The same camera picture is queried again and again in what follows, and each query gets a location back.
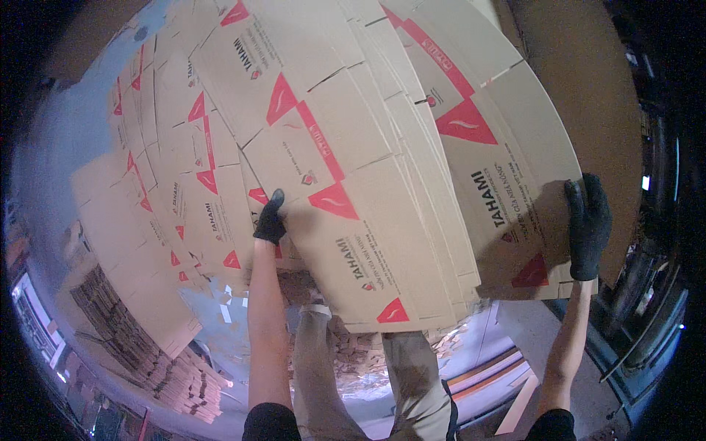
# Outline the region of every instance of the knit work glove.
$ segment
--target knit work glove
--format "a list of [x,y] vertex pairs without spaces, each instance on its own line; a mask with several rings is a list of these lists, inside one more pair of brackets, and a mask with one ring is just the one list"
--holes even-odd
[[255,228],[253,236],[272,242],[275,245],[280,244],[280,239],[286,231],[282,218],[277,211],[282,207],[283,203],[285,203],[285,192],[278,188],[260,213],[258,226]]
[[601,253],[611,235],[613,215],[601,181],[594,174],[584,173],[586,201],[578,182],[564,183],[571,217],[569,219],[569,249],[571,253],[571,277],[587,281],[598,277]]

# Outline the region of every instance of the tahami logo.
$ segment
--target tahami logo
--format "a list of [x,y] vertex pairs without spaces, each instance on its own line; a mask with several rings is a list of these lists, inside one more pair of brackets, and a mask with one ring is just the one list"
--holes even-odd
[[306,174],[304,174],[301,178],[301,183],[305,186],[310,186],[312,183],[316,183],[316,176],[314,176],[313,170],[309,170]]

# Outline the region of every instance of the forearm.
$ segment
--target forearm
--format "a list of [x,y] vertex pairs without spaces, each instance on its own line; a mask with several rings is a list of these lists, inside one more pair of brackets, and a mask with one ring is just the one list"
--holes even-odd
[[574,282],[566,314],[559,333],[551,345],[546,361],[546,374],[573,379],[581,364],[586,346],[586,329],[595,280]]
[[581,364],[595,280],[574,282],[559,333],[546,361],[539,414],[551,409],[569,409],[571,383]]
[[255,239],[249,291],[249,408],[263,402],[275,402],[291,408],[286,365],[288,338],[285,302],[277,282],[275,245],[258,238]]

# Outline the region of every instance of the cardboard box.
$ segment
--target cardboard box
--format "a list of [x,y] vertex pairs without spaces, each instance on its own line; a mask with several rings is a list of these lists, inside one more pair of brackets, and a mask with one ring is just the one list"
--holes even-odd
[[382,4],[441,134],[483,281],[479,295],[563,296],[561,284],[571,281],[563,181],[581,174],[544,89],[469,4]]

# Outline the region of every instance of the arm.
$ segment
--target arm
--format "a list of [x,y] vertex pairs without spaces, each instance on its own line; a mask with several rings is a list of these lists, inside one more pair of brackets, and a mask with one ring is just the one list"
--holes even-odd
[[571,382],[578,372],[586,345],[588,310],[594,283],[594,280],[574,282],[564,321],[546,360],[538,416],[552,409],[570,410]]
[[281,190],[263,208],[254,234],[253,274],[248,302],[250,380],[248,408],[278,403],[292,409],[287,372],[285,301],[275,269],[275,246],[285,233],[277,210],[285,201]]
[[611,232],[608,198],[597,176],[584,174],[586,202],[576,182],[564,185],[568,199],[571,277],[575,280],[566,315],[546,361],[538,414],[570,410],[570,391],[586,345],[591,294],[597,283],[598,263]]

